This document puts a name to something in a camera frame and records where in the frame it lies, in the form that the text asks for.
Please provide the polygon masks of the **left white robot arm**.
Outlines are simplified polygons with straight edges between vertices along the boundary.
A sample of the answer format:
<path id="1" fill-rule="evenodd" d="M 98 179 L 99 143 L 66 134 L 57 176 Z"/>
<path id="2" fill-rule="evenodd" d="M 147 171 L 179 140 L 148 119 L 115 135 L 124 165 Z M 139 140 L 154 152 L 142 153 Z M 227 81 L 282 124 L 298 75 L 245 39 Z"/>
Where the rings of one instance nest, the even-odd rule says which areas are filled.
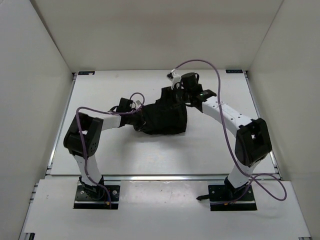
<path id="1" fill-rule="evenodd" d="M 101 111 L 80 106 L 76 109 L 63 140 L 63 146 L 74 157 L 80 171 L 80 181 L 87 187 L 93 199 L 104 195 L 105 187 L 98 169 L 96 151 L 101 133 L 106 130 L 137 124 L 141 119 L 144 101 L 121 98 L 118 106 L 109 111 Z"/>

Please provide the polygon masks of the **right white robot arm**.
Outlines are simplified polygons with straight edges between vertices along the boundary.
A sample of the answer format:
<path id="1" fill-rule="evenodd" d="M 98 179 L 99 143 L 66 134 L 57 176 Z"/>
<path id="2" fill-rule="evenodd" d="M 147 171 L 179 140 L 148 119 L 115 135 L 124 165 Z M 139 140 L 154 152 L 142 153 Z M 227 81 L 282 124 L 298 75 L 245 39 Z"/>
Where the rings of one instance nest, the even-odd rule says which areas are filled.
<path id="1" fill-rule="evenodd" d="M 262 118 L 253 119 L 219 101 L 215 92 L 204 90 L 199 74 L 189 72 L 182 76 L 174 71 L 167 75 L 176 100 L 215 119 L 235 137 L 235 166 L 227 176 L 224 195 L 236 200 L 249 181 L 256 166 L 272 151 L 268 126 Z"/>

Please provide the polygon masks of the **black pleated skirt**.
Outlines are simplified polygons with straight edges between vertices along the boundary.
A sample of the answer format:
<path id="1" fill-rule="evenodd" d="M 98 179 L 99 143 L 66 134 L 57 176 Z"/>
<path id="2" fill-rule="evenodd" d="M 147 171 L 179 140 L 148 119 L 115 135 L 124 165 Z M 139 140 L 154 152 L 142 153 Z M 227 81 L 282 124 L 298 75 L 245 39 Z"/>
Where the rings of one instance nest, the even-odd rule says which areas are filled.
<path id="1" fill-rule="evenodd" d="M 176 92 L 163 87 L 161 96 L 140 110 L 140 120 L 133 125 L 137 132 L 148 135 L 178 135 L 187 129 L 188 115 L 184 104 L 178 103 Z"/>

